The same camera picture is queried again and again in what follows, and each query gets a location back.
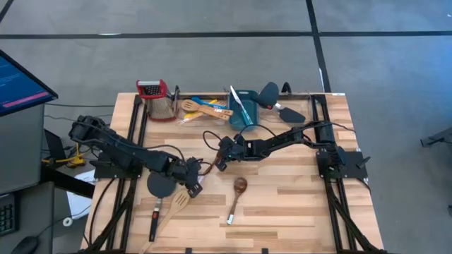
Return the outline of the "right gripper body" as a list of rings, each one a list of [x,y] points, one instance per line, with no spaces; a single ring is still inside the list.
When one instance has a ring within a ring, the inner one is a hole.
[[[245,160],[245,148],[244,148],[244,137],[242,135],[236,135],[231,138],[229,136],[224,137],[220,143],[220,161],[221,162],[231,162],[231,161],[242,161]]]

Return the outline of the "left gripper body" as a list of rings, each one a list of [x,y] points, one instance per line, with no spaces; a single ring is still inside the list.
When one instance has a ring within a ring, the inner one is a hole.
[[[184,186],[191,198],[195,198],[203,190],[198,181],[201,162],[202,159],[194,157],[189,158],[186,162],[176,159],[170,164],[168,169],[168,177],[179,185]]]

